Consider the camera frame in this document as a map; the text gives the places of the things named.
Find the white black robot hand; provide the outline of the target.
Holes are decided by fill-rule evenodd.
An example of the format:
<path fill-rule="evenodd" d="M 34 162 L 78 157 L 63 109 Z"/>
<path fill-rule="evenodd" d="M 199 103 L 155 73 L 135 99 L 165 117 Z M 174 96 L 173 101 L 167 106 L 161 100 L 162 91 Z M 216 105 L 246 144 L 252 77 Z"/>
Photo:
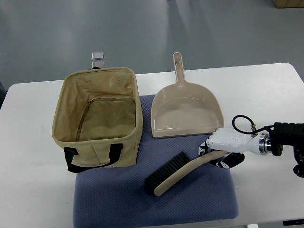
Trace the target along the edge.
<path fill-rule="evenodd" d="M 267 133 L 257 135 L 239 133 L 234 129 L 219 128 L 199 146 L 199 156 L 212 151 L 226 151 L 228 155 L 211 160 L 214 166 L 230 169 L 245 160 L 245 152 L 267 155 L 271 152 L 270 136 Z"/>

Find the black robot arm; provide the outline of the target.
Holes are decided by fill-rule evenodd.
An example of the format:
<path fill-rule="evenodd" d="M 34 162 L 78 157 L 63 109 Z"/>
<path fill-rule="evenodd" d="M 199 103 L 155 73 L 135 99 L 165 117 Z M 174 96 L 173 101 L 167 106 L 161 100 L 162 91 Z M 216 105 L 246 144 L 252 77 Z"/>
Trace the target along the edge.
<path fill-rule="evenodd" d="M 251 131 L 245 132 L 237 128 L 235 121 L 238 118 L 245 118 L 250 122 Z M 246 115 L 236 115 L 232 119 L 234 130 L 239 133 L 257 136 L 262 131 L 267 131 L 269 135 L 262 140 L 262 151 L 270 152 L 274 156 L 281 156 L 285 145 L 293 147 L 294 159 L 297 165 L 293 168 L 296 176 L 304 177 L 304 124 L 303 123 L 281 123 L 275 122 L 273 125 L 264 126 L 257 129 L 255 123 Z"/>

